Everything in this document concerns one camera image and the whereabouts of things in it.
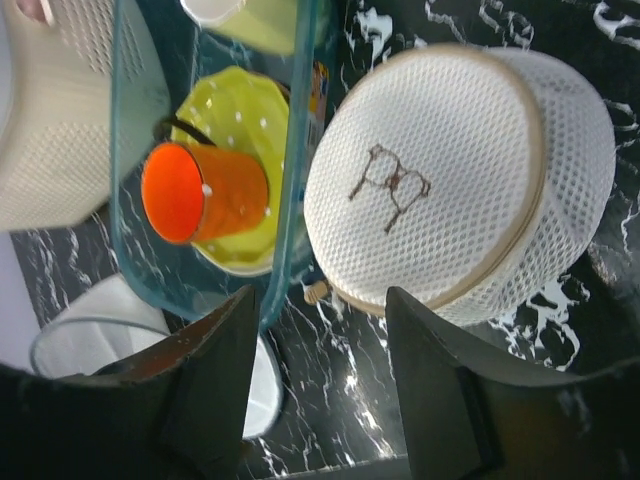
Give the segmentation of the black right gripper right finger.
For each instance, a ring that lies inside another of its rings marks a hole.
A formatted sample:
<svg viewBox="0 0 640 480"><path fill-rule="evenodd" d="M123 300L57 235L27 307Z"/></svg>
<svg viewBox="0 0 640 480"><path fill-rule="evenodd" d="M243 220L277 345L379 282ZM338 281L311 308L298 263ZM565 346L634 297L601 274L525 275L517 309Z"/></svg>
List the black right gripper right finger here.
<svg viewBox="0 0 640 480"><path fill-rule="evenodd" d="M385 315L414 478L638 477L637 359L562 373L485 342L398 287Z"/></svg>

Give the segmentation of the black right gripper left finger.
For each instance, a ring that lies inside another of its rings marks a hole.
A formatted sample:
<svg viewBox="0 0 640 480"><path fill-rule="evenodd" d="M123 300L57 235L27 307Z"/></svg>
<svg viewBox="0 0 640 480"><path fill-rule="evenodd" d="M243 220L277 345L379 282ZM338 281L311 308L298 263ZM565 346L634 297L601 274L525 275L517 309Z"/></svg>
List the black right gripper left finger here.
<svg viewBox="0 0 640 480"><path fill-rule="evenodd" d="M239 289L204 318L93 375L1 369L5 479L233 479L259 326Z"/></svg>

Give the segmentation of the cream perforated laundry basket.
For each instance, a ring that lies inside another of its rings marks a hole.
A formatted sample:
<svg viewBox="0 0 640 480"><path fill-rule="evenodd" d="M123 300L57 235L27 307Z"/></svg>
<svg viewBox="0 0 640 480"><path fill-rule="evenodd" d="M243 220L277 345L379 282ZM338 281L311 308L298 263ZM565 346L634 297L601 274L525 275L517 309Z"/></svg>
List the cream perforated laundry basket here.
<svg viewBox="0 0 640 480"><path fill-rule="evenodd" d="M1 227L82 222L170 108L135 1L1 5Z"/></svg>

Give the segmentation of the green dotted bowl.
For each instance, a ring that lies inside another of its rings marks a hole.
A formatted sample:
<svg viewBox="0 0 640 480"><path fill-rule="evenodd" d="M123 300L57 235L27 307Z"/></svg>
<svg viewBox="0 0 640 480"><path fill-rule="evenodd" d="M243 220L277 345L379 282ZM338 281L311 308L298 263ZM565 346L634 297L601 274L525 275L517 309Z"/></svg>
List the green dotted bowl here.
<svg viewBox="0 0 640 480"><path fill-rule="evenodd" d="M253 277L269 272L277 240L289 118L281 85L241 67L227 67L200 78L176 115L217 146L252 156L264 168L269 186L264 217L255 229L196 242L193 247L231 275Z"/></svg>

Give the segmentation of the orange cup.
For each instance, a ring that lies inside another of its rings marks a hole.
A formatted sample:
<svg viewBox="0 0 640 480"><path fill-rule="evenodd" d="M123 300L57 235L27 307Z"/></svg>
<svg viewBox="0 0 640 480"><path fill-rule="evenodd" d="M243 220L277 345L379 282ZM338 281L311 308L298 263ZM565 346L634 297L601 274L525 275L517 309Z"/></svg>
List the orange cup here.
<svg viewBox="0 0 640 480"><path fill-rule="evenodd" d="M155 232L171 244L187 244L256 228L269 206L269 184L246 153L164 142L144 164L141 196Z"/></svg>

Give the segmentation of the light green mug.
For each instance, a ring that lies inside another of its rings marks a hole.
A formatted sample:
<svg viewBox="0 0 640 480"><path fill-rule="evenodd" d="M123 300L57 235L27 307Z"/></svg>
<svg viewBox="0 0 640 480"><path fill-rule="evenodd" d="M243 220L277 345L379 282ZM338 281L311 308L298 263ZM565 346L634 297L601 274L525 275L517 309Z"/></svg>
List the light green mug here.
<svg viewBox="0 0 640 480"><path fill-rule="evenodd" d="M285 0L181 0L200 28L277 55L294 52L297 2Z"/></svg>

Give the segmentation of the teal transparent tray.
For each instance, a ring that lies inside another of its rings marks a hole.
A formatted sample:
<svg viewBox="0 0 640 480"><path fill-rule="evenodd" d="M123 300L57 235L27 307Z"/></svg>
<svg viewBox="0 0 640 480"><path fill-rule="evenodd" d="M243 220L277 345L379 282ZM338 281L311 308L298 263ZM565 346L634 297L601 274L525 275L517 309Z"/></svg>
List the teal transparent tray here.
<svg viewBox="0 0 640 480"><path fill-rule="evenodd" d="M111 237L120 270L150 305L195 321L233 292L253 286L263 328L278 319L292 279L302 274L311 249L302 219L303 184L321 123L302 109L311 93L312 64L332 61L336 12L329 1L301 1L299 33L290 55L267 54L239 40L208 33L175 1L118 1L113 7L111 93ZM202 250L172 246L153 232L141 196L143 157L155 145L154 127L174 113L196 82L229 66L281 81L293 93L285 141L284 209L276 218L270 266L258 273L227 273Z"/></svg>

